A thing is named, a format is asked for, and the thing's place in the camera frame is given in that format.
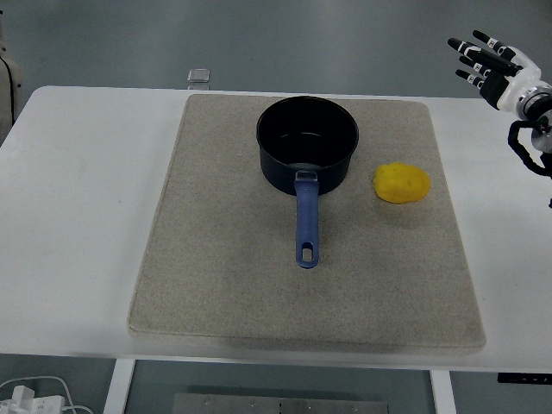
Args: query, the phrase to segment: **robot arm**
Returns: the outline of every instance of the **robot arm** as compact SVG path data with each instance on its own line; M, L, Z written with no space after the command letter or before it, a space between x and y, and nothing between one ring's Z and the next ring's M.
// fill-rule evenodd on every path
M478 30L474 31L474 37L486 43L492 52L468 41L449 39L448 44L461 54L460 62L475 72L458 70L456 75L476 86L494 109L517 115L521 121L511 125L508 144L532 172L552 177L552 86L540 80L538 66L515 47ZM543 153L544 166L537 165L519 143L522 128L533 129L531 141Z
M536 121L552 110L552 86L540 80L541 70L515 47L474 30L474 37L494 53L473 43L449 39L461 53L460 62L477 74L458 70L456 74L477 86L480 95L496 110L513 112L522 120Z

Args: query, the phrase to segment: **saucepan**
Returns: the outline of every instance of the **saucepan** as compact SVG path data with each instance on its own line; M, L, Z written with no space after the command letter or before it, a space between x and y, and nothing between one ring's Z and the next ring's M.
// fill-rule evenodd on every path
M260 168L268 182L297 196L296 261L319 259L318 196L346 177L358 144L354 118L320 97L289 97L268 107L257 122Z

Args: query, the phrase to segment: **blue handle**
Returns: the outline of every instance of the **blue handle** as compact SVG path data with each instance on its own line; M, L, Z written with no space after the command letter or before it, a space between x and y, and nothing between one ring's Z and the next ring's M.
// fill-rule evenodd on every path
M301 267L310 269L318 264L317 174L299 171L293 185L297 194L296 261Z

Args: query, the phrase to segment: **metal plate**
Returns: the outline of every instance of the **metal plate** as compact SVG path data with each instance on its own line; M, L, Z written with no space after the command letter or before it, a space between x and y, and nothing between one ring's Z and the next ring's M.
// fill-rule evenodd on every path
M387 403L177 393L172 414L388 414Z

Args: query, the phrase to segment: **floor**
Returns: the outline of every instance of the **floor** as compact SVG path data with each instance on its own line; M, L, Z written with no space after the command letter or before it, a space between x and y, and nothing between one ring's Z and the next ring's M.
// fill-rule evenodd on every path
M477 97L447 45L474 41L474 29L518 47L552 81L549 0L18 0L0 9L24 103L44 85L185 89L193 68L210 69L212 90ZM50 363L33 359L41 373Z

